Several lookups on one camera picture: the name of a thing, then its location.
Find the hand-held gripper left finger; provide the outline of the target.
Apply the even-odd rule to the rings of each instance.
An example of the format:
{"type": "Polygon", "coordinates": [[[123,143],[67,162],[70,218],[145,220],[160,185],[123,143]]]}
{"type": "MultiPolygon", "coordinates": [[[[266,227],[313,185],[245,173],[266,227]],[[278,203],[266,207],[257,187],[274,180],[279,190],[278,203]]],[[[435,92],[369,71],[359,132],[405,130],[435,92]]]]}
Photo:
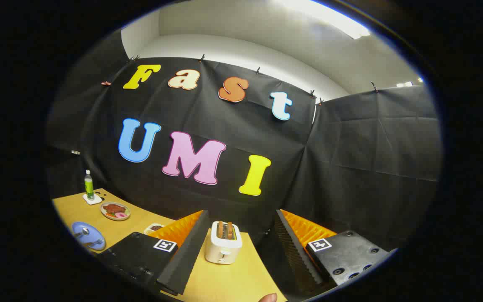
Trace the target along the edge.
{"type": "Polygon", "coordinates": [[[97,258],[152,293],[183,294],[209,225],[209,212],[201,210],[151,235],[132,232],[97,258]]]}

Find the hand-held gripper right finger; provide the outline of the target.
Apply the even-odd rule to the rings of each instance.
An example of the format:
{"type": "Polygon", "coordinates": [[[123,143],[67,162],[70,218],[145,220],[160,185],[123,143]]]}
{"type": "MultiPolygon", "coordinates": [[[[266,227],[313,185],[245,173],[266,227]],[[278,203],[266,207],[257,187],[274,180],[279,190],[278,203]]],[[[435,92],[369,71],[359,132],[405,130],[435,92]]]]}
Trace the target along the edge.
{"type": "Polygon", "coordinates": [[[389,256],[355,231],[337,233],[284,209],[276,211],[274,231],[299,288],[307,294],[341,286],[389,256]]]}

